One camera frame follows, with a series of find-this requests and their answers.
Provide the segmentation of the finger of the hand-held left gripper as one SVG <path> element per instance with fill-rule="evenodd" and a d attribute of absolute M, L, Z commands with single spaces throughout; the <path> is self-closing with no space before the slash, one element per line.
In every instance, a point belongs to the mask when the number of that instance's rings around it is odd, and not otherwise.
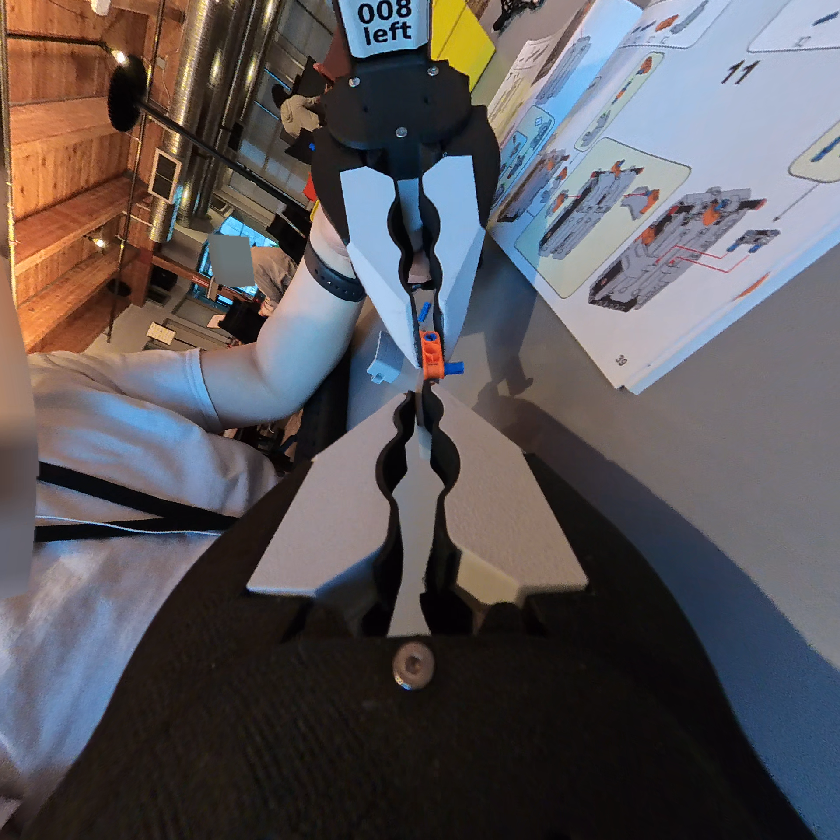
<path fill-rule="evenodd" d="M 367 166 L 342 171 L 340 183 L 355 274 L 398 348 L 421 368 L 416 313 L 406 287 L 413 252 L 404 251 L 392 231 L 392 216 L 401 209 L 396 184 Z"/>
<path fill-rule="evenodd" d="M 424 225 L 432 234 L 434 326 L 449 361 L 464 325 L 486 234 L 480 223 L 472 157 L 445 156 L 423 174 L 422 188 L 427 205 Z"/>

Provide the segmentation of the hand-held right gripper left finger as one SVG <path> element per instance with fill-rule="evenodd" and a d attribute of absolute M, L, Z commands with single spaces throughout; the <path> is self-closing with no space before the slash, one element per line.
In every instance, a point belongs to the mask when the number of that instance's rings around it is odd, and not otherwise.
<path fill-rule="evenodd" d="M 406 474 L 415 395 L 388 402 L 318 454 L 248 581 L 338 610 L 351 632 L 384 636 L 403 575 L 393 491 Z"/>

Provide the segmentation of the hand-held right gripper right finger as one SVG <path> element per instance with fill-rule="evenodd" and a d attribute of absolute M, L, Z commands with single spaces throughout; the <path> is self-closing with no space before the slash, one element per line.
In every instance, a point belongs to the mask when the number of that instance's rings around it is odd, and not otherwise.
<path fill-rule="evenodd" d="M 579 592 L 587 577 L 519 446 L 439 385 L 423 388 L 443 482 L 420 603 L 432 634 L 470 634 L 499 603 Z"/>

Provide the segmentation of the orange connector brick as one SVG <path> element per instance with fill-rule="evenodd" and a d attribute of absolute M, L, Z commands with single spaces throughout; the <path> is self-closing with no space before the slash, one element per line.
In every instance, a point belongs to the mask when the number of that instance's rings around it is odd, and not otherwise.
<path fill-rule="evenodd" d="M 423 379 L 437 381 L 444 378 L 446 376 L 446 363 L 438 332 L 420 329 L 418 334 L 421 346 Z"/>

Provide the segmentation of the person's left forearm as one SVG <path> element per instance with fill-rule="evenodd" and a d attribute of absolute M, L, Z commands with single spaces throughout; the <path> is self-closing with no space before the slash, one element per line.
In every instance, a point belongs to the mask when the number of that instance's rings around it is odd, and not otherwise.
<path fill-rule="evenodd" d="M 298 411 L 347 350 L 361 309 L 361 301 L 335 297 L 299 266 L 255 343 L 201 353 L 221 428 L 273 422 Z"/>

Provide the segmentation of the grey desk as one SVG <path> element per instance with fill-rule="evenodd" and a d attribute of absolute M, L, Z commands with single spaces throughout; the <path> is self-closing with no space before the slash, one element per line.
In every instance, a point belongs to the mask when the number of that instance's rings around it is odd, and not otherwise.
<path fill-rule="evenodd" d="M 446 386 L 635 543 L 794 809 L 838 838 L 838 244 L 638 394 L 487 245 Z"/>

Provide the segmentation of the person's left hand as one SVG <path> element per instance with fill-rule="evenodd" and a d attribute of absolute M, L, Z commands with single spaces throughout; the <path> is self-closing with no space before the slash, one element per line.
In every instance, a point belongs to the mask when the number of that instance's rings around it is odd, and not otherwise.
<path fill-rule="evenodd" d="M 331 225 L 321 204 L 311 221 L 309 243 L 321 262 L 345 277 L 355 277 L 354 269 L 339 233 Z"/>

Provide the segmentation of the black wristband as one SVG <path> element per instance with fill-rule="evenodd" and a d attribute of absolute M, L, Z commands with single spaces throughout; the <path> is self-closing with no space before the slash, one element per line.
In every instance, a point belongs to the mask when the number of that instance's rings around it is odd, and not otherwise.
<path fill-rule="evenodd" d="M 343 301 L 360 302 L 366 298 L 361 282 L 355 276 L 346 276 L 330 268 L 318 255 L 311 240 L 307 242 L 303 262 L 309 275 L 330 294 Z"/>

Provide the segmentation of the yellow plastic bin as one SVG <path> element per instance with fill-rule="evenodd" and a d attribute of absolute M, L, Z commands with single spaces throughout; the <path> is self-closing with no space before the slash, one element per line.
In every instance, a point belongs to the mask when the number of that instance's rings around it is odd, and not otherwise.
<path fill-rule="evenodd" d="M 474 11 L 487 2 L 433 1 L 430 56 L 446 60 L 457 71 L 469 77 L 473 90 L 496 47 L 480 24 Z"/>

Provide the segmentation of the black office chair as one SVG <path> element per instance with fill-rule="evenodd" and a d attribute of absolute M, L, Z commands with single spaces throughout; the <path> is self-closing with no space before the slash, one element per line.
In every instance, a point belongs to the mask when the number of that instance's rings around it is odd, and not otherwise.
<path fill-rule="evenodd" d="M 234 300 L 218 327 L 241 344 L 257 341 L 259 331 L 267 317 L 259 314 L 259 307 L 245 301 Z"/>

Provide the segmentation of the white vent grille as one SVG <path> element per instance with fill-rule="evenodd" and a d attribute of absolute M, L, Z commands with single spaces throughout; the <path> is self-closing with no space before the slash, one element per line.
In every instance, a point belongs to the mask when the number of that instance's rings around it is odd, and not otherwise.
<path fill-rule="evenodd" d="M 172 205 L 176 187 L 179 184 L 182 161 L 162 148 L 154 151 L 152 173 L 149 180 L 149 193 Z"/>

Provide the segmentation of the white instruction booklet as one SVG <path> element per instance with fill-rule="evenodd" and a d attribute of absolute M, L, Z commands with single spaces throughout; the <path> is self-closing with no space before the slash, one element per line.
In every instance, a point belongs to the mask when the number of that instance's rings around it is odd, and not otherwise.
<path fill-rule="evenodd" d="M 838 244 L 838 2 L 584 24 L 505 141 L 490 232 L 638 394 Z"/>

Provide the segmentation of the black light stand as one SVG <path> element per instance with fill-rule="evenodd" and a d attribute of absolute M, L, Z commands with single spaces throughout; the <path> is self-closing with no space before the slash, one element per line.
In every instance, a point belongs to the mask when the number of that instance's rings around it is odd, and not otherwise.
<path fill-rule="evenodd" d="M 261 190 L 276 198 L 276 200 L 280 202 L 293 202 L 301 207 L 303 206 L 302 201 L 293 198 L 290 194 L 272 185 L 248 167 L 229 159 L 224 154 L 218 152 L 213 146 L 196 137 L 194 133 L 170 119 L 160 110 L 152 107 L 146 100 L 147 90 L 148 82 L 142 59 L 134 55 L 128 55 L 124 62 L 118 64 L 112 73 L 109 84 L 108 117 L 115 130 L 123 133 L 129 132 L 140 120 L 140 114 L 144 112 L 163 128 L 180 135 L 189 144 L 194 145 L 205 154 L 220 161 L 229 170 L 257 185 Z"/>

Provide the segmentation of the silver ventilation duct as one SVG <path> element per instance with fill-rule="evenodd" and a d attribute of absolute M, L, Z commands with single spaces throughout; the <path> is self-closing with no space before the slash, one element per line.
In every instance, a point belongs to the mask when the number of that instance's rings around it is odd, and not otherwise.
<path fill-rule="evenodd" d="M 229 141 L 256 92 L 277 25 L 278 1 L 190 2 L 171 116 L 235 157 Z"/>

